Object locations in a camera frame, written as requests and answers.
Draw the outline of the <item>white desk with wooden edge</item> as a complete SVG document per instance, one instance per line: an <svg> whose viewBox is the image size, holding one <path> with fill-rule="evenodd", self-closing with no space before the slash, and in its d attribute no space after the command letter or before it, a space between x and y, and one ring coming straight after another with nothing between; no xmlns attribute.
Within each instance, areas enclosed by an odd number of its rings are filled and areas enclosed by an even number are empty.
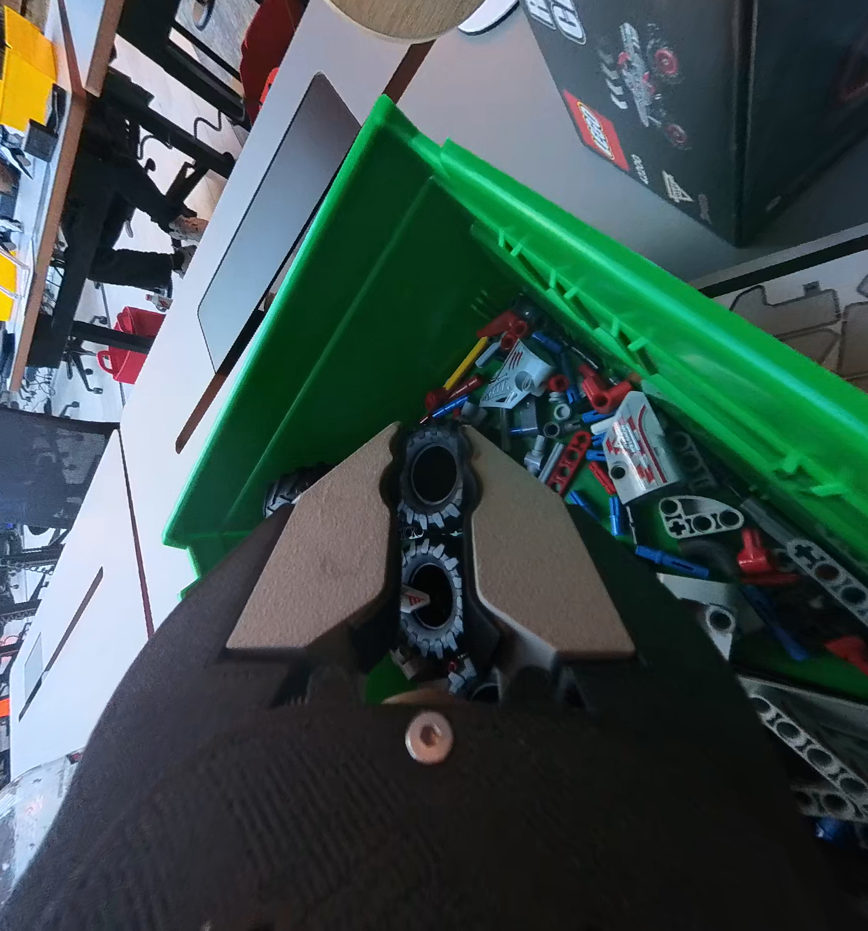
<svg viewBox="0 0 868 931"><path fill-rule="evenodd" d="M123 7L122 1L58 1L48 5L46 37L54 48L56 85L64 93L64 109L57 149L41 180L32 181L18 194L18 207L32 210L32 230L22 253L25 270L21 290L9 320L15 335L11 391L20 390L28 365L88 101L102 94Z"/></svg>

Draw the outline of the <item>black mesh office chair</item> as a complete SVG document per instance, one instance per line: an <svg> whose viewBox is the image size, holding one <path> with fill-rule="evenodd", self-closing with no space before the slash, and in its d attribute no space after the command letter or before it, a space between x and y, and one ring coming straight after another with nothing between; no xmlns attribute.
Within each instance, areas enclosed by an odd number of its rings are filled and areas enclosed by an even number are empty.
<svg viewBox="0 0 868 931"><path fill-rule="evenodd" d="M0 522L72 528L117 427L0 406Z"/></svg>

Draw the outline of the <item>grey sticker sheet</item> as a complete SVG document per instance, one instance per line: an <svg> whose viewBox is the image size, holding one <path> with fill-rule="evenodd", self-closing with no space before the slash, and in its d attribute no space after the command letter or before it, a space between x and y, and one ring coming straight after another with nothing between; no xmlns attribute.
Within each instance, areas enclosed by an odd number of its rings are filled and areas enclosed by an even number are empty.
<svg viewBox="0 0 868 931"><path fill-rule="evenodd" d="M698 289L868 394L868 234L768 256Z"/></svg>

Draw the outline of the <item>orange plastic crate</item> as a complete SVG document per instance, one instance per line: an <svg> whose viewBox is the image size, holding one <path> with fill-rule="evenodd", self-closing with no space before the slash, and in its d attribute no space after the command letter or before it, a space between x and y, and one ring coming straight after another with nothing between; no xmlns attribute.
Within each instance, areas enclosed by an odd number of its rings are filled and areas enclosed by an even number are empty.
<svg viewBox="0 0 868 931"><path fill-rule="evenodd" d="M254 123L304 16L307 1L262 1L241 42L240 80L246 115Z"/></svg>

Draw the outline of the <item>black lego tire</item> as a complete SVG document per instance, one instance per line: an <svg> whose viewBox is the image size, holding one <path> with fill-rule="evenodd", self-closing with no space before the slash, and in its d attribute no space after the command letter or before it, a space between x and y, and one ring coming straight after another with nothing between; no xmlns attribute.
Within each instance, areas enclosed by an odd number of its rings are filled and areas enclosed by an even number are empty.
<svg viewBox="0 0 868 931"><path fill-rule="evenodd" d="M456 654L464 633L464 585L451 546L429 538L402 554L401 629L423 657Z"/></svg>
<svg viewBox="0 0 868 931"><path fill-rule="evenodd" d="M300 496L331 469L328 464L317 463L282 474L266 489L263 502L264 518L270 518L283 506L294 506Z"/></svg>
<svg viewBox="0 0 868 931"><path fill-rule="evenodd" d="M447 681L448 694L454 699L486 705L501 701L502 674L493 667L478 669L469 655L451 660Z"/></svg>
<svg viewBox="0 0 868 931"><path fill-rule="evenodd" d="M455 425L421 425L406 438L398 478L397 513L421 532L455 529L463 518L470 480L468 445Z"/></svg>

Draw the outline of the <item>black lego set box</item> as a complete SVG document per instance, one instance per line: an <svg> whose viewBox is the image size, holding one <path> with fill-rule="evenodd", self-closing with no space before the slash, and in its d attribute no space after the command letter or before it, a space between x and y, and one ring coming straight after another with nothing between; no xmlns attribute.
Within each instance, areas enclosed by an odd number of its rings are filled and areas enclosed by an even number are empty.
<svg viewBox="0 0 868 931"><path fill-rule="evenodd" d="M527 1L584 146L741 246L868 135L868 1Z"/></svg>

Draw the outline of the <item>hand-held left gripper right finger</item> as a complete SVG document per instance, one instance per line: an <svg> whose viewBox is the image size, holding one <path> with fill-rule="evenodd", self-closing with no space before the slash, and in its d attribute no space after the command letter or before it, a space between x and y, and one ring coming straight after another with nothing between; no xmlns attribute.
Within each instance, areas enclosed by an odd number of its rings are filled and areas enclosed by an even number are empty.
<svg viewBox="0 0 868 931"><path fill-rule="evenodd" d="M464 426L463 440L467 583L496 638L497 686L631 671L634 640L563 499L476 428Z"/></svg>

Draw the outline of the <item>pile of lego pieces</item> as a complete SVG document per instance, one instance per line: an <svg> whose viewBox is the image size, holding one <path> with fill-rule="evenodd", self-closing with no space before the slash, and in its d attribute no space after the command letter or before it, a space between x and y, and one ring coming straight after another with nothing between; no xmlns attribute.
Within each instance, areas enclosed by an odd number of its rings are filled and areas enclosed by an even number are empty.
<svg viewBox="0 0 868 931"><path fill-rule="evenodd" d="M570 673L558 683L561 701L586 707L638 734L695 742L735 775L747 776L757 753L744 750L754 727L741 727L743 701L773 735L789 777L793 803L814 835L868 857L868 701L841 682L811 689L789 674L766 672L735 658L738 643L773 639L792 665L822 654L839 675L868 679L868 564L855 546L825 528L810 530L754 494L717 448L703 457L691 435L653 400L648 384L608 385L596 361L559 330L509 343L513 362L528 361L510 401L498 402L502 444L533 439L523 465L579 514L580 530L602 516L607 495L614 539L604 548L603 580L623 608L635 638L631 671L604 677ZM486 411L469 404L485 393L475 374L428 401L420 425L479 423ZM463 509L469 503L469 497ZM473 606L467 583L463 518L448 531L421 532L400 520L402 553L412 541L445 542L459 557L464 633L456 654L423 657L401 622L379 686L383 696L410 687L448 692L448 664L471 656L487 669L493 632Z"/></svg>

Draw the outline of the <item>clear plastic water bottle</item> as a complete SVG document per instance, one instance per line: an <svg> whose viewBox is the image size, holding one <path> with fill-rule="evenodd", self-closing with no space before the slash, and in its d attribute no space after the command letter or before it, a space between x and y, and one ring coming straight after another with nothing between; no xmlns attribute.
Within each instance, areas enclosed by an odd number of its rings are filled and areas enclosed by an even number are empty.
<svg viewBox="0 0 868 931"><path fill-rule="evenodd" d="M39 764L0 791L0 910L54 821L81 756L78 750Z"/></svg>

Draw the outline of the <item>silver laptop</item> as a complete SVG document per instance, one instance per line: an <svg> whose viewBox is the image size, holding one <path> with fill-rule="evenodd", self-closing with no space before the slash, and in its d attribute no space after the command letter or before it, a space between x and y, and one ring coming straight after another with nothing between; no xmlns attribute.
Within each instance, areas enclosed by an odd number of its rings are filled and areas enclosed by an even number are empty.
<svg viewBox="0 0 868 931"><path fill-rule="evenodd" d="M314 75L199 303L197 318L215 369L293 256L359 129L329 79Z"/></svg>

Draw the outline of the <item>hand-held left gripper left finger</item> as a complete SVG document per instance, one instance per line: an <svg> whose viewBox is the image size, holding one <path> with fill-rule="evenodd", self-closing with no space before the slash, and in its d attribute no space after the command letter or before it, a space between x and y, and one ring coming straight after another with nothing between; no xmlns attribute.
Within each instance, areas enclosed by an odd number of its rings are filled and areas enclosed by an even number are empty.
<svg viewBox="0 0 868 931"><path fill-rule="evenodd" d="M390 424L292 507L227 640L230 651L347 651L397 588Z"/></svg>

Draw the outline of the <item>green plastic storage bin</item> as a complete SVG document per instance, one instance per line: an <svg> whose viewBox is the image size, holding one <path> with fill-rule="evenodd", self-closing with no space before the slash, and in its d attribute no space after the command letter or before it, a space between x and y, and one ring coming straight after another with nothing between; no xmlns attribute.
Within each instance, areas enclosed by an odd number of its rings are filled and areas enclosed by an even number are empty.
<svg viewBox="0 0 868 931"><path fill-rule="evenodd" d="M668 491L623 500L623 544L676 551L690 527L663 495L753 492L764 546L831 592L868 642L868 394L798 348L588 227L452 143L435 145L382 96L254 335L250 354L163 534L201 578L261 520L266 483L336 462L379 428L407 425L474 346L474 332L536 302L534 354L601 364L618 401L643 394L688 464ZM836 658L823 621L777 610L801 646L759 635L749 669L868 703L868 674Z"/></svg>

